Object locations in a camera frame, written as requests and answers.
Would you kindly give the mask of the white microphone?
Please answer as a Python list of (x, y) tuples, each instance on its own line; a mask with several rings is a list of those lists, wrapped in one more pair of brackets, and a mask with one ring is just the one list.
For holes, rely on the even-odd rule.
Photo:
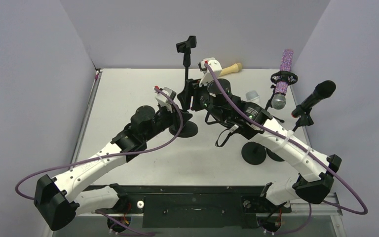
[(258, 92), (256, 90), (248, 91), (245, 94), (245, 97), (246, 97), (246, 101), (247, 102), (255, 103), (255, 104), (261, 106), (260, 96), (259, 96), (259, 94), (258, 94)]

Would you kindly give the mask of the black round-base stand white mic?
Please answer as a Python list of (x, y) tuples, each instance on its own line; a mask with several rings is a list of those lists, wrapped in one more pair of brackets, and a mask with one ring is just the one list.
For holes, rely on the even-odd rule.
[(241, 155), (242, 158), (250, 165), (262, 164), (267, 157), (265, 147), (256, 142), (246, 143), (242, 147)]

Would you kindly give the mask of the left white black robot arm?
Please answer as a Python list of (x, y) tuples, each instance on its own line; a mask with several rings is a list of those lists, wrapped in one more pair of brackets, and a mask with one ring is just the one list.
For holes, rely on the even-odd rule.
[(48, 224), (57, 231), (76, 216), (105, 209), (122, 212), (129, 198), (119, 184), (94, 185), (93, 182), (114, 168), (124, 165), (147, 149), (147, 142), (170, 127), (179, 128), (192, 118), (181, 110), (139, 107), (130, 123), (94, 157), (53, 178), (44, 175), (37, 181), (34, 205)]

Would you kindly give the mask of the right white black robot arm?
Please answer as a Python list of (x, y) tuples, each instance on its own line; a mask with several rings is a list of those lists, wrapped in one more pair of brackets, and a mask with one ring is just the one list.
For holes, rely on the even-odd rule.
[(201, 85), (199, 80), (186, 79), (184, 89), (177, 95), (184, 110), (206, 110), (214, 123), (224, 126), (230, 134), (238, 133), (252, 139), (279, 156), (294, 168), (299, 176), (286, 181), (270, 182), (259, 196), (259, 206), (265, 211), (277, 205), (302, 199), (320, 204), (331, 191), (334, 174), (341, 165), (341, 158), (328, 156), (313, 150), (285, 129), (268, 111), (262, 108), (257, 91), (246, 93), (246, 100), (233, 94), (230, 82), (219, 79), (231, 104), (212, 80)]

